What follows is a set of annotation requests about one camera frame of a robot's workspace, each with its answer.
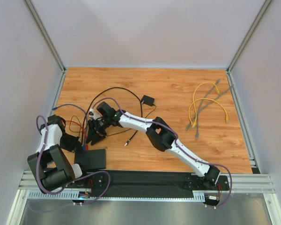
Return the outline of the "black network switch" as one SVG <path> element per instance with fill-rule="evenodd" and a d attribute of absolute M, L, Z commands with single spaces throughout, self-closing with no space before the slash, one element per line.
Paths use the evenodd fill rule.
<path fill-rule="evenodd" d="M 87 150 L 75 153 L 74 163 L 83 172 L 93 172 L 106 168 L 106 149 Z"/>

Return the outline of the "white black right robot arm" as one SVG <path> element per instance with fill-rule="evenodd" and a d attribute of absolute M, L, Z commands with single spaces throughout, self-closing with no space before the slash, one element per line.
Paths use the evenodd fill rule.
<path fill-rule="evenodd" d="M 220 170 L 201 158 L 197 157 L 178 139 L 174 132 L 163 119 L 146 119 L 138 117 L 122 109 L 117 111 L 106 102 L 101 102 L 95 113 L 89 109 L 88 134 L 86 143 L 94 145 L 107 137 L 106 129 L 110 126 L 134 129 L 146 134 L 154 148 L 161 152 L 170 152 L 193 169 L 197 176 L 204 182 L 216 186 L 220 177 Z"/>

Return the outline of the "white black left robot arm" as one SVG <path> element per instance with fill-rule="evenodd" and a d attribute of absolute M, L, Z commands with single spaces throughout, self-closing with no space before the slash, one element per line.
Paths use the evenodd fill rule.
<path fill-rule="evenodd" d="M 82 144 L 78 137 L 69 135 L 65 130 L 66 121 L 57 115 L 48 117 L 41 126 L 37 126 L 41 134 L 41 143 L 37 152 L 28 156 L 27 162 L 44 194 L 56 195 L 62 188 L 82 176 L 79 164 L 71 165 L 62 150 L 81 152 Z"/>

